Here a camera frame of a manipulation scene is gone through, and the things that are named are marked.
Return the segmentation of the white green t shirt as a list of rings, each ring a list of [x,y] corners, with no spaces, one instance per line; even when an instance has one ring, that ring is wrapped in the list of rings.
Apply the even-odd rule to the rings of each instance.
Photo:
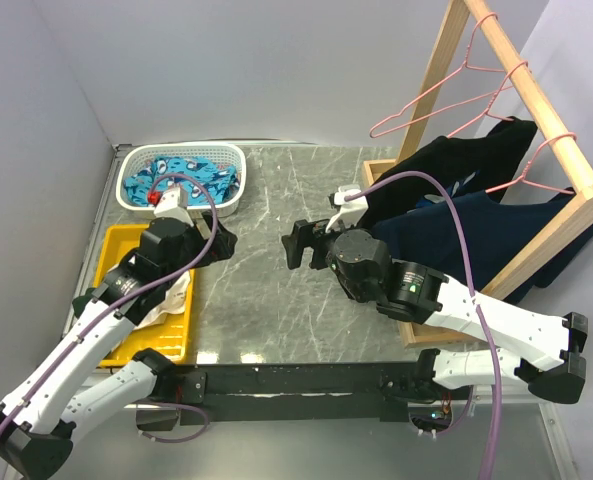
[[[169,315],[184,313],[188,289],[191,283],[191,272],[186,271],[165,292],[164,299],[145,315],[135,329],[142,330],[160,325],[166,321]]]

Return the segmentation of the pink wire hanger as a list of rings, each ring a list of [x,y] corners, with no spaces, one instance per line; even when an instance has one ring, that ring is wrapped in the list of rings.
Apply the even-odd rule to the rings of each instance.
[[[469,43],[467,44],[464,60],[462,61],[460,66],[449,75],[443,74],[440,80],[436,81],[435,83],[431,83],[431,80],[434,77],[439,75],[442,70],[445,70],[451,64],[451,61],[447,58],[447,54],[453,51],[453,48],[449,46],[449,43],[458,43],[460,38],[460,33],[456,32],[455,19],[451,18],[450,13],[446,14],[426,69],[425,78],[421,86],[421,93],[415,99],[407,103],[398,113],[390,115],[378,122],[377,124],[375,124],[369,131],[369,136],[371,138],[378,138],[395,132],[397,130],[408,128],[415,124],[425,124],[430,117],[436,116],[447,110],[463,106],[481,99],[490,99],[489,95],[491,92],[475,96],[468,100],[457,102],[446,107],[442,107],[438,110],[433,110],[433,105],[438,97],[438,94],[440,93],[441,87],[446,82],[459,75],[463,70],[481,71],[487,73],[504,73],[504,70],[502,69],[473,66],[469,64],[469,57],[475,33],[480,29],[482,23],[488,18],[494,18],[495,20],[497,20],[498,15],[495,12],[490,12],[476,23],[470,35]],[[387,122],[391,120],[401,117],[411,107],[414,107],[414,112],[409,121],[400,124],[396,127],[378,132],[378,129],[380,127],[384,126]]]

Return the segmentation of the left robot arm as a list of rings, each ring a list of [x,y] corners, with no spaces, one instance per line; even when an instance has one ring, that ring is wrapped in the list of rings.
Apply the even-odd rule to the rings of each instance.
[[[237,237],[211,215],[203,236],[188,220],[157,218],[139,243],[108,270],[76,324],[21,385],[0,401],[0,457],[27,479],[52,477],[89,431],[140,401],[161,402],[176,389],[174,363],[153,348],[117,374],[82,383],[145,317],[171,298],[182,275],[231,258]]]

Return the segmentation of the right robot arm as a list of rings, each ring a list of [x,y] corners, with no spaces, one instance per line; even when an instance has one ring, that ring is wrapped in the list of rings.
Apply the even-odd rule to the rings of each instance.
[[[445,328],[488,343],[486,351],[425,349],[417,361],[415,390],[433,399],[464,386],[526,385],[543,400],[579,401],[586,381],[582,355],[588,320],[535,313],[469,288],[435,269],[393,259],[384,242],[363,229],[329,231],[323,221],[298,220],[281,239],[289,269],[331,270],[346,295],[401,323]]]

